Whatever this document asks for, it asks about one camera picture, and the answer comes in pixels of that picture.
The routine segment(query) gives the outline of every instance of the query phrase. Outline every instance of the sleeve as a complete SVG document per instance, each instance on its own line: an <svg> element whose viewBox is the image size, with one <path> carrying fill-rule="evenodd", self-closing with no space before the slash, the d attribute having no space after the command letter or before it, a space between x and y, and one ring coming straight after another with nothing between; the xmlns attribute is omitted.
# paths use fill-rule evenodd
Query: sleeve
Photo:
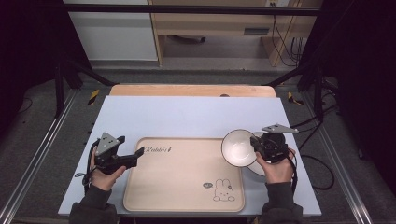
<svg viewBox="0 0 396 224"><path fill-rule="evenodd" d="M80 203L74 203L70 212L70 224L116 224L117 210L107 200L110 191L91 185Z"/></svg>
<svg viewBox="0 0 396 224"><path fill-rule="evenodd" d="M262 208L260 223L302 223L303 208L294 203L290 182L266 185L268 203Z"/></svg>

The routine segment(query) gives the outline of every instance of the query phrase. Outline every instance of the metal bracket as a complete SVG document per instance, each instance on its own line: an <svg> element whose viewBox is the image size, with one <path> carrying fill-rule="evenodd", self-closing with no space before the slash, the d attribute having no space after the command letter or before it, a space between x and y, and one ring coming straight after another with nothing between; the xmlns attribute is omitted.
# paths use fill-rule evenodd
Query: metal bracket
<svg viewBox="0 0 396 224"><path fill-rule="evenodd" d="M266 131L268 133L299 133L297 129L291 129L278 123L268 127L263 127L262 131Z"/></svg>
<svg viewBox="0 0 396 224"><path fill-rule="evenodd" d="M103 133L99 141L98 148L96 149L96 156L103 154L104 152L118 146L119 144L120 141L117 138L111 136L108 133Z"/></svg>

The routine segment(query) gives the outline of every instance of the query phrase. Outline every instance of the light blue surface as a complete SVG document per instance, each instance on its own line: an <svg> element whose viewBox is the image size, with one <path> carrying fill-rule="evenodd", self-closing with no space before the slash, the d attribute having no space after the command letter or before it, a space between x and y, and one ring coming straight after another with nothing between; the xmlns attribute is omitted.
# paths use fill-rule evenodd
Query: light blue surface
<svg viewBox="0 0 396 224"><path fill-rule="evenodd" d="M143 137L209 137L223 138L235 129L260 132L273 124L290 126L283 105L278 98L264 97L169 97L169 96L107 96L92 130L76 173L84 173L90 147L103 132L114 137L125 136L119 155L134 152ZM286 143L297 148L291 133L285 133ZM298 153L299 177L294 201L304 208L305 216L321 215L318 201ZM128 179L127 171L117 180L109 203L117 207L121 216L140 217L249 217L261 213L268 201L265 177L242 168L246 204L238 213L142 213L127 211L122 202ZM73 178L59 214L68 215L74 202L83 197L80 178Z"/></svg>

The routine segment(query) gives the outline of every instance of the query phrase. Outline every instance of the wooden board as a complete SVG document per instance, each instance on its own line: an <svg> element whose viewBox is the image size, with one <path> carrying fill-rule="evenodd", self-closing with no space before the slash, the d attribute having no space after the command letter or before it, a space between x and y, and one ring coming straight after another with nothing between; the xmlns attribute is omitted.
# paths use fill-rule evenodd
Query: wooden board
<svg viewBox="0 0 396 224"><path fill-rule="evenodd" d="M269 86L244 85L115 85L110 95L276 97Z"/></svg>
<svg viewBox="0 0 396 224"><path fill-rule="evenodd" d="M238 212L245 206L241 170L218 138L142 138L145 154L124 195L129 211Z"/></svg>

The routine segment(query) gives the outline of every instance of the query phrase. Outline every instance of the person's arm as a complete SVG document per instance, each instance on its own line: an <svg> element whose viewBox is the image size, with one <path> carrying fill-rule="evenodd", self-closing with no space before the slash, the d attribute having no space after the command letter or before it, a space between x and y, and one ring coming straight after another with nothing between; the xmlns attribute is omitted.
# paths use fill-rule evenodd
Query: person's arm
<svg viewBox="0 0 396 224"><path fill-rule="evenodd" d="M94 152L92 153L91 167L94 166ZM116 224L117 210L107 200L111 195L111 188L126 170L121 166L112 175L105 175L99 170L91 174L91 185L80 203L74 203L69 216L70 224Z"/></svg>
<svg viewBox="0 0 396 224"><path fill-rule="evenodd" d="M260 223L302 223L303 208L294 203L291 191L293 170L288 160L276 164L266 162L260 153L256 153L257 162L265 172L268 190L268 203L262 208Z"/></svg>

